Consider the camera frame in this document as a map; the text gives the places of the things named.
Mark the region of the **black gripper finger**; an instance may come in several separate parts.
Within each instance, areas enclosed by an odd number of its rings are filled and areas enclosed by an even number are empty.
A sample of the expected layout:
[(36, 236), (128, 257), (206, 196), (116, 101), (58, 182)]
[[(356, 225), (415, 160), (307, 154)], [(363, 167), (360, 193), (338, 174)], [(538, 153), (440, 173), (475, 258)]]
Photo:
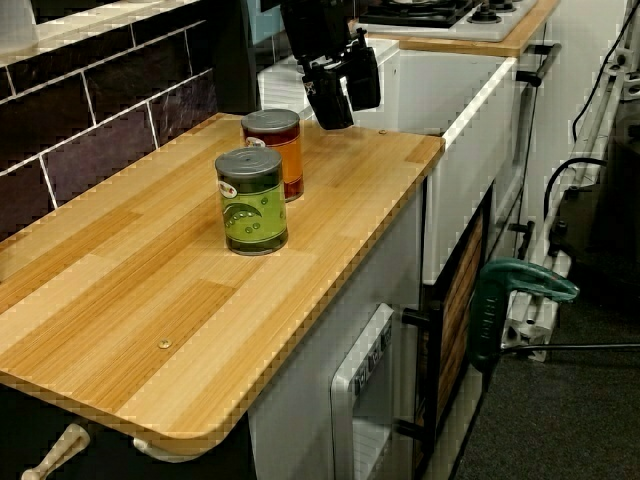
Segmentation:
[(377, 108), (381, 101), (375, 52), (365, 47), (352, 53), (346, 64), (347, 92), (354, 111)]
[(353, 125), (352, 113), (336, 72), (311, 70), (303, 76), (302, 82), (315, 117), (324, 130)]

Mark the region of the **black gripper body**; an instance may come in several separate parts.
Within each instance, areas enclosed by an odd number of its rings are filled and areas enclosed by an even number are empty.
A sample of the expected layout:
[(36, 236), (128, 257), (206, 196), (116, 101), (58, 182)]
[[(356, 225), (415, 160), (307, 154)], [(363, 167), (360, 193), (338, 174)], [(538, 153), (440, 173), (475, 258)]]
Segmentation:
[(346, 29), (331, 33), (326, 28), (303, 27), (297, 34), (297, 61), (302, 78), (311, 70), (329, 70), (345, 76), (346, 64), (352, 53), (368, 47), (367, 30), (357, 27), (354, 32)]

